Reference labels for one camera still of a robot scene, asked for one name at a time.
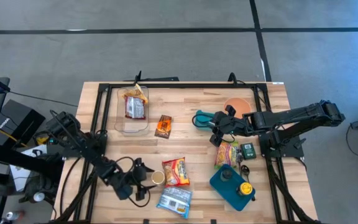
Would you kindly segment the dark blue tray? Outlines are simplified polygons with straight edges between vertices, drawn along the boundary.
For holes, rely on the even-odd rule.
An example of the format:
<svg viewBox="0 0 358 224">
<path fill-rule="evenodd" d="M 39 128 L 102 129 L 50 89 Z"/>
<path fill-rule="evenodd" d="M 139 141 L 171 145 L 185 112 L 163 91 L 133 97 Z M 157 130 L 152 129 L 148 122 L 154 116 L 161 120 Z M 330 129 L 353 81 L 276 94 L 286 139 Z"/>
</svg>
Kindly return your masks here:
<svg viewBox="0 0 358 224">
<path fill-rule="evenodd" d="M 220 174 L 223 169 L 232 170 L 232 178 L 223 182 L 220 179 Z M 224 164 L 213 176 L 210 178 L 209 183 L 217 193 L 237 211 L 242 211 L 245 206 L 254 198 L 256 190 L 253 186 L 253 191 L 250 195 L 240 196 L 236 190 L 238 186 L 246 182 L 231 166 Z"/>
</svg>

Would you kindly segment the black spoon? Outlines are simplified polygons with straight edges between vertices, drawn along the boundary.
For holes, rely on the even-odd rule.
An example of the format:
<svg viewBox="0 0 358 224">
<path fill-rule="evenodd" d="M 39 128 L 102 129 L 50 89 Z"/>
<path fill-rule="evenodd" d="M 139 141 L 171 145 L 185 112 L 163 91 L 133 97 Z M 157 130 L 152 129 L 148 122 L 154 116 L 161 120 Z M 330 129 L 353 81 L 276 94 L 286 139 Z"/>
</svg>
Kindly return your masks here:
<svg viewBox="0 0 358 224">
<path fill-rule="evenodd" d="M 249 174 L 250 174 L 250 169 L 246 166 L 246 165 L 241 165 L 241 176 L 245 176 L 246 177 L 246 182 L 250 182 L 249 180 Z"/>
</svg>

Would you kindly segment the dark metal utensil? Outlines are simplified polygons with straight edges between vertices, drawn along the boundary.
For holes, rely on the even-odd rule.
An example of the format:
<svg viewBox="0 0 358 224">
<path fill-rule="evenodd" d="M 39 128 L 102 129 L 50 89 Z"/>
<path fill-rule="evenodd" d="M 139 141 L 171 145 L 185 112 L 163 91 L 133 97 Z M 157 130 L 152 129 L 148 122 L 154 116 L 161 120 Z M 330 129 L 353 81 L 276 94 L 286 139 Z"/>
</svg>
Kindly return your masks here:
<svg viewBox="0 0 358 224">
<path fill-rule="evenodd" d="M 241 162 L 244 160 L 244 156 L 242 153 L 241 149 L 237 149 L 236 150 L 236 162 L 237 162 L 237 167 L 239 168 L 239 170 L 241 170 Z"/>
</svg>

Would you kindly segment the black table frame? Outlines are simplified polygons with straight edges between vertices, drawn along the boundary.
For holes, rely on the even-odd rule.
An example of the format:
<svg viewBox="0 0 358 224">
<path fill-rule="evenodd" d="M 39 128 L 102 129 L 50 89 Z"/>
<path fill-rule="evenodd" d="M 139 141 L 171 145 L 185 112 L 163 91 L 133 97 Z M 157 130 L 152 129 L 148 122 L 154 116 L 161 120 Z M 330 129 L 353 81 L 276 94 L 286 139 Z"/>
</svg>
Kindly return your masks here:
<svg viewBox="0 0 358 224">
<path fill-rule="evenodd" d="M 94 104 L 98 94 L 98 82 L 85 82 L 81 92 L 77 119 L 84 131 L 91 128 Z M 243 211 L 233 209 L 210 186 L 209 180 L 214 175 L 214 157 L 216 148 L 209 142 L 210 133 L 196 129 L 191 118 L 197 110 L 214 113 L 223 110 L 230 98 L 243 98 L 249 102 L 251 110 L 256 111 L 254 92 L 251 88 L 235 88 L 232 82 L 159 82 L 157 87 L 149 89 L 149 126 L 144 134 L 124 135 L 117 131 L 117 89 L 113 86 L 109 104 L 108 142 L 106 156 L 111 159 L 121 157 L 141 157 L 146 166 L 161 170 L 161 162 L 186 157 L 186 168 L 191 184 L 186 186 L 193 192 L 188 219 L 174 212 L 156 208 L 162 192 L 162 186 L 151 189 L 150 202 L 146 207 L 138 208 L 129 200 L 119 200 L 112 187 L 105 186 L 98 180 L 93 204 L 92 223 L 276 223 L 272 194 L 266 162 L 260 155 L 258 138 L 236 137 L 243 142 L 254 143 L 258 157 L 244 161 L 250 167 L 250 181 L 256 188 L 256 201 L 248 203 Z M 173 118 L 169 139 L 154 136 L 155 128 L 161 115 Z M 293 158 L 283 158 L 283 167 L 288 189 L 298 205 L 312 219 L 317 220 L 306 170 Z"/>
</svg>

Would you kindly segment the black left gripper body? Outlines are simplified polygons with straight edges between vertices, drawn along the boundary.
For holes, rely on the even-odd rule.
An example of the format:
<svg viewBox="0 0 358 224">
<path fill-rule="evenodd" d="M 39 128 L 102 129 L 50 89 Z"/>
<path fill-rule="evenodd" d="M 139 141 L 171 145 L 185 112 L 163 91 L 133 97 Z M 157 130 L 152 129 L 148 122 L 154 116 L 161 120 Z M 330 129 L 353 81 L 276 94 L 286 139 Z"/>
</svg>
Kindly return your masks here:
<svg viewBox="0 0 358 224">
<path fill-rule="evenodd" d="M 124 172 L 120 166 L 115 166 L 109 177 L 109 184 L 113 187 L 123 187 L 124 185 L 138 185 L 135 174 L 135 167 L 132 166 L 128 171 Z"/>
</svg>

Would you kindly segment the small tan cup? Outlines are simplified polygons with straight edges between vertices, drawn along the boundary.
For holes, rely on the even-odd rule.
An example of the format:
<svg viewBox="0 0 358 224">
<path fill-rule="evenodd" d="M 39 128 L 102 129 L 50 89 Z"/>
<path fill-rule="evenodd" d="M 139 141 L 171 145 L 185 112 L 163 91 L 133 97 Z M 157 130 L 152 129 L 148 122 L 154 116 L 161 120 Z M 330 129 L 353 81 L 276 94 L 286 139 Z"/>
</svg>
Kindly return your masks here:
<svg viewBox="0 0 358 224">
<path fill-rule="evenodd" d="M 152 173 L 151 179 L 155 185 L 163 185 L 165 183 L 165 174 L 163 171 L 156 170 Z"/>
</svg>

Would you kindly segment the black equipment case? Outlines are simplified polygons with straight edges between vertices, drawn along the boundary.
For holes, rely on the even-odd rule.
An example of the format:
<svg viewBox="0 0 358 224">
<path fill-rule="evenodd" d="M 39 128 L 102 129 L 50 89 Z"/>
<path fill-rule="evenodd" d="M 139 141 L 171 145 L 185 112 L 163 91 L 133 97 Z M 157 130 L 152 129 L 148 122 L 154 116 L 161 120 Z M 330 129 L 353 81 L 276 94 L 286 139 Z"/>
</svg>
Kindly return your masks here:
<svg viewBox="0 0 358 224">
<path fill-rule="evenodd" d="M 45 117 L 36 110 L 9 100 L 0 112 L 0 146 L 26 146 L 44 121 Z"/>
</svg>

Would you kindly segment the clear plastic container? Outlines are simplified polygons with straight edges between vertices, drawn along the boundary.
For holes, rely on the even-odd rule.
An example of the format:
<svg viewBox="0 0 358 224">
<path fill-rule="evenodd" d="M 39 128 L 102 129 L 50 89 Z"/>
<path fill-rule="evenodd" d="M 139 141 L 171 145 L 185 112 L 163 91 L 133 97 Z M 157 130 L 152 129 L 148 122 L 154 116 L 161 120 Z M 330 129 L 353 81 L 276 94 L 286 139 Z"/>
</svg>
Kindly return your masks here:
<svg viewBox="0 0 358 224">
<path fill-rule="evenodd" d="M 117 90 L 117 110 L 114 128 L 122 134 L 141 134 L 149 126 L 149 103 L 145 104 L 145 119 L 130 119 L 125 117 L 125 98 L 122 95 L 125 90 L 133 87 L 122 87 Z M 145 86 L 141 86 L 141 88 L 149 100 L 149 90 Z"/>
</svg>

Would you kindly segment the blue beef ramen packet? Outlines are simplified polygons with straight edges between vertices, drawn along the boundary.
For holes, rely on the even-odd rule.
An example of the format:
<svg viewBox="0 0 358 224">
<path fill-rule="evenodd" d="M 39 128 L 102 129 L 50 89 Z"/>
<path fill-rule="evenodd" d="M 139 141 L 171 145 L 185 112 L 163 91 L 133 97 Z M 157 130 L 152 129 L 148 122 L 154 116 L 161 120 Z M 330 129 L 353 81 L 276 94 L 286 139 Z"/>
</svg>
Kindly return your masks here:
<svg viewBox="0 0 358 224">
<path fill-rule="evenodd" d="M 187 219 L 193 192 L 179 187 L 166 187 L 163 189 L 157 208 L 175 212 Z"/>
</svg>

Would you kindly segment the chicken ramen packet with green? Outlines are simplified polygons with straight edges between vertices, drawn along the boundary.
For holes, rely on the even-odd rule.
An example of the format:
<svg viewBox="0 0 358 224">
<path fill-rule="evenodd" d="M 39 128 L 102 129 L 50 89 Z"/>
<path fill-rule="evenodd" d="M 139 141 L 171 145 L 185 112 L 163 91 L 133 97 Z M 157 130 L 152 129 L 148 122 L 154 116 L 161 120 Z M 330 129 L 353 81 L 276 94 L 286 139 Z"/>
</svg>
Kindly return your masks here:
<svg viewBox="0 0 358 224">
<path fill-rule="evenodd" d="M 237 167 L 237 150 L 239 143 L 234 142 L 222 142 L 216 151 L 216 158 L 214 163 L 215 169 L 220 169 L 224 164 Z"/>
</svg>

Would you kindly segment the orange brown candy bag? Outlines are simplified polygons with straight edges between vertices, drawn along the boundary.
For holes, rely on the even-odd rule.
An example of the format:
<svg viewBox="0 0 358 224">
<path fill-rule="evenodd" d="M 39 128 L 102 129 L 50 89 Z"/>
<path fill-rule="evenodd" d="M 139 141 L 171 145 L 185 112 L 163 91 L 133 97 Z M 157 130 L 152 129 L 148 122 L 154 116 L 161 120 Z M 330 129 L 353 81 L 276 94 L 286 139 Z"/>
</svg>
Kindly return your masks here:
<svg viewBox="0 0 358 224">
<path fill-rule="evenodd" d="M 168 139 L 172 130 L 172 117 L 161 115 L 154 136 Z"/>
</svg>

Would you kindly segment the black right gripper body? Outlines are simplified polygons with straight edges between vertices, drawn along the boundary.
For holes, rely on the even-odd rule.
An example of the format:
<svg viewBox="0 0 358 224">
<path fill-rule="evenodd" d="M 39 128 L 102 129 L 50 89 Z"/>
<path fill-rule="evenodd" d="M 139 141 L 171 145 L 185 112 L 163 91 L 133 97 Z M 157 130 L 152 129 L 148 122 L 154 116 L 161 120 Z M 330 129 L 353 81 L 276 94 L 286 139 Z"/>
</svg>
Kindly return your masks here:
<svg viewBox="0 0 358 224">
<path fill-rule="evenodd" d="M 233 134 L 235 136 L 247 136 L 247 123 L 244 119 L 239 119 L 218 111 L 214 114 L 212 123 L 213 134 L 222 137 L 224 134 Z"/>
</svg>

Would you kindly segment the silver can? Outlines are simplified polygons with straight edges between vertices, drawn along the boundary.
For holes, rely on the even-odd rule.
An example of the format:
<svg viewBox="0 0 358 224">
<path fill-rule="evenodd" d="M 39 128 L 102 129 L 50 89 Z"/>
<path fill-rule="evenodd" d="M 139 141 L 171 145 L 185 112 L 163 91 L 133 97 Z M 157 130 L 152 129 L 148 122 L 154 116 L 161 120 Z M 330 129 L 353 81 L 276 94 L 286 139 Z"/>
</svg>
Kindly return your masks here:
<svg viewBox="0 0 358 224">
<path fill-rule="evenodd" d="M 24 216 L 23 211 L 7 212 L 4 217 L 1 218 L 0 224 L 10 224 L 15 221 L 19 221 Z"/>
</svg>

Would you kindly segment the red and yellow ramen packet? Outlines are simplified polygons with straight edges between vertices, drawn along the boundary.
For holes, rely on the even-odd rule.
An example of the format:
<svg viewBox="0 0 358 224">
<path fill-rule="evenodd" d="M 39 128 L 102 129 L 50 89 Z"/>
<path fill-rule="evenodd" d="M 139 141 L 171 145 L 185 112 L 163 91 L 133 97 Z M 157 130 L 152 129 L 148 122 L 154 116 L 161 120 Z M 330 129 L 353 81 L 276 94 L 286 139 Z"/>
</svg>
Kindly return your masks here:
<svg viewBox="0 0 358 224">
<path fill-rule="evenodd" d="M 166 187 L 190 185 L 190 179 L 185 166 L 185 157 L 163 161 L 162 167 L 165 173 Z"/>
</svg>

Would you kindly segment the red snack packet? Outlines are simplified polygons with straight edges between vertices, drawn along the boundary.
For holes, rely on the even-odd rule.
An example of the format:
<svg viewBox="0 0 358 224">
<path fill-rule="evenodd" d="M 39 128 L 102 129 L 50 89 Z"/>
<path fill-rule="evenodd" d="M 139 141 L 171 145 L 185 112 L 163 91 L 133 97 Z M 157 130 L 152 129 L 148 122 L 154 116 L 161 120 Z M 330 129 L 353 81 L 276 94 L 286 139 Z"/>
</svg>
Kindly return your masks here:
<svg viewBox="0 0 358 224">
<path fill-rule="evenodd" d="M 130 119 L 145 119 L 144 100 L 133 96 L 126 96 L 125 117 Z"/>
</svg>

